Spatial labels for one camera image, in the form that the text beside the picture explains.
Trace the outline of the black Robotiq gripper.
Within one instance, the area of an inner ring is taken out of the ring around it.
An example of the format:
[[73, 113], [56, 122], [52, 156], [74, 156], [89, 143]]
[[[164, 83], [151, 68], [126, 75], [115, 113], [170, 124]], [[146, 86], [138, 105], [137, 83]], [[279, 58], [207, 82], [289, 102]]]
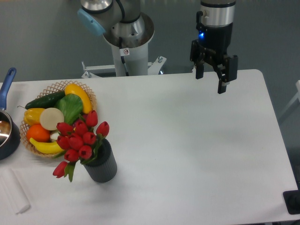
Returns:
[[196, 14], [198, 39], [193, 40], [190, 61], [194, 63], [195, 78], [203, 78], [204, 64], [220, 72], [218, 94], [226, 92], [227, 85], [237, 79], [238, 56], [228, 56], [233, 29], [232, 10], [200, 10]]

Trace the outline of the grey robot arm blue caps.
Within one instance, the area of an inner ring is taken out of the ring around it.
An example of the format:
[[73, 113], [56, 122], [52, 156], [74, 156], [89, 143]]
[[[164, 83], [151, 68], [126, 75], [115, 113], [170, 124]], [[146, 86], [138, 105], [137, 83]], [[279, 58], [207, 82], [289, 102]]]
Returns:
[[[190, 60], [195, 77], [203, 77], [204, 64], [216, 72], [218, 93], [237, 78], [238, 57], [229, 56], [236, 2], [202, 0], [196, 13], [197, 39], [191, 43]], [[117, 76], [158, 75], [166, 58], [148, 61], [148, 44], [154, 35], [154, 24], [141, 11], [138, 0], [83, 0], [77, 15], [94, 35], [103, 36], [112, 48]]]

